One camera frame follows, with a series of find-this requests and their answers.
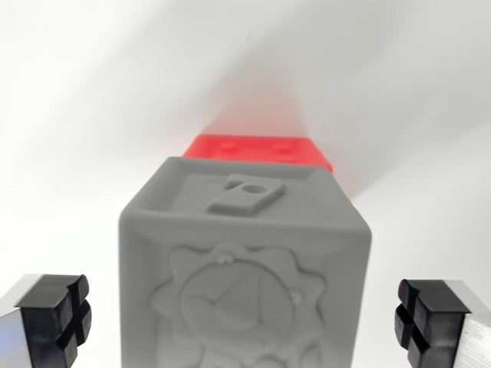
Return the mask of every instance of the black rubber pad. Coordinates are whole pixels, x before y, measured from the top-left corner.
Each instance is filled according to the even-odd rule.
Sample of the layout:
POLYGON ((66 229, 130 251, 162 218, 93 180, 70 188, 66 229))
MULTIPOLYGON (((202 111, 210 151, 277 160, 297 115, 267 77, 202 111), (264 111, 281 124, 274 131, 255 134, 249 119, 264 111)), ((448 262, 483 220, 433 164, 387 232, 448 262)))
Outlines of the black rubber pad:
POLYGON ((441 280, 402 280, 396 309, 399 344, 413 368, 452 368, 466 305, 441 280))
POLYGON ((87 278, 47 274, 18 302, 33 368, 70 368, 91 329, 87 278))

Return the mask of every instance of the white background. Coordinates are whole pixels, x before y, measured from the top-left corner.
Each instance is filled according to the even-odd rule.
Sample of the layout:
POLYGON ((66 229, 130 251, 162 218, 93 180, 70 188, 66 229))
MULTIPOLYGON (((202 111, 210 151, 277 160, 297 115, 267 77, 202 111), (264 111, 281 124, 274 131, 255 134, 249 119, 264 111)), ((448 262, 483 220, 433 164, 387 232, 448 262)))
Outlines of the white background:
POLYGON ((353 367, 409 367, 400 279, 491 306, 490 19, 464 0, 1 0, 0 294, 86 274, 76 367, 118 367, 131 196, 203 130, 309 135, 374 233, 353 367))

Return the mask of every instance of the embossed sun design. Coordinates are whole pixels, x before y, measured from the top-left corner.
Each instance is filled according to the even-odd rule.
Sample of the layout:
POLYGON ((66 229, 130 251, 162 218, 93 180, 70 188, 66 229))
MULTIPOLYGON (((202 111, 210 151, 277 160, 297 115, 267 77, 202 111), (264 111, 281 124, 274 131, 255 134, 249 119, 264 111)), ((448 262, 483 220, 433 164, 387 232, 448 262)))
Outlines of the embossed sun design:
POLYGON ((261 366, 265 355, 283 360, 323 332, 317 303, 325 283, 299 271, 287 249, 249 250, 232 241, 208 253, 174 248, 170 267, 173 280, 157 289, 151 306, 172 321, 175 340, 203 345, 201 367, 220 353, 247 365, 261 366))

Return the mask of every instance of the red block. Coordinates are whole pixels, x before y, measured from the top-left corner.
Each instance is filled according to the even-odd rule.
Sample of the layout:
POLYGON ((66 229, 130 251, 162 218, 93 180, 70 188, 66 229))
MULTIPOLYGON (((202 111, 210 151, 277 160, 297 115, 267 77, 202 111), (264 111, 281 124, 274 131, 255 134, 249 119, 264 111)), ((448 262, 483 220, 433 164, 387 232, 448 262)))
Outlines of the red block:
POLYGON ((202 134, 183 157, 314 165, 332 172, 332 165, 308 138, 202 134))

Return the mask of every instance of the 3d printed cube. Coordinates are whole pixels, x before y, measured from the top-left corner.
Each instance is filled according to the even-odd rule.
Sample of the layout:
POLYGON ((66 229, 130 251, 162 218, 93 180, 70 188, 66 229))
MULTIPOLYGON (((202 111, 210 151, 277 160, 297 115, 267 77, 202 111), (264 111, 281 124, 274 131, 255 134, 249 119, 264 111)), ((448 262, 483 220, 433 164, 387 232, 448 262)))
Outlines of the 3d printed cube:
POLYGON ((120 217, 124 368, 348 368, 371 233, 318 166, 169 158, 120 217))
POLYGON ((290 136, 202 134, 195 138, 183 157, 315 165, 332 172, 331 163, 309 138, 290 136))

